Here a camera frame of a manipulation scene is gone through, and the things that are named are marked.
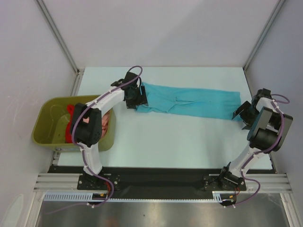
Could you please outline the turquoise t shirt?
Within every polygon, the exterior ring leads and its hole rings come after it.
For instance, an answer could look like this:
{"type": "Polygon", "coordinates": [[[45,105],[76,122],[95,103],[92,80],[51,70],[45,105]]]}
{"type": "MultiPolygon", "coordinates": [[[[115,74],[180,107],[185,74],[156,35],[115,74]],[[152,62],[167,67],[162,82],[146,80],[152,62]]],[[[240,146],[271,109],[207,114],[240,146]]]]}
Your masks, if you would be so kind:
{"type": "Polygon", "coordinates": [[[166,87],[144,83],[147,105],[139,113],[163,113],[231,120],[241,105],[240,92],[204,88],[166,87]]]}

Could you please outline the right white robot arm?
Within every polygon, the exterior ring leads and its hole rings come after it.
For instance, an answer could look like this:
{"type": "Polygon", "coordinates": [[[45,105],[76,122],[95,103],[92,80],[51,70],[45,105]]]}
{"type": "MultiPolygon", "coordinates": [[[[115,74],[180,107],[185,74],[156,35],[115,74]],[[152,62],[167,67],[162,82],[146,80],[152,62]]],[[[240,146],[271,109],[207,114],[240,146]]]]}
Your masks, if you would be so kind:
{"type": "Polygon", "coordinates": [[[288,104],[273,97],[262,97],[256,103],[256,116],[247,135],[248,145],[241,154],[223,167],[217,179],[220,188],[226,191],[245,184],[246,173],[262,157],[278,151],[292,125],[293,117],[281,111],[279,103],[288,104]]]}

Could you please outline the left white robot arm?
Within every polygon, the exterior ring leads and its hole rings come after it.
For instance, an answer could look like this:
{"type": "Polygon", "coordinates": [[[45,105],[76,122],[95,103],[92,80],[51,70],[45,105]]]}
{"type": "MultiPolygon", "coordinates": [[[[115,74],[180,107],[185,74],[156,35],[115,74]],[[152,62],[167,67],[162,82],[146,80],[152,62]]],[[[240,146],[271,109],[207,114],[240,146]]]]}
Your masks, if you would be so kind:
{"type": "Polygon", "coordinates": [[[98,143],[102,137],[102,117],[116,104],[125,102],[126,108],[136,109],[147,104],[145,86],[140,78],[126,82],[114,82],[110,89],[97,98],[74,107],[71,121],[71,139],[80,148],[84,162],[84,172],[89,174],[88,183],[94,189],[101,188],[108,179],[100,175],[102,164],[98,143]]]}

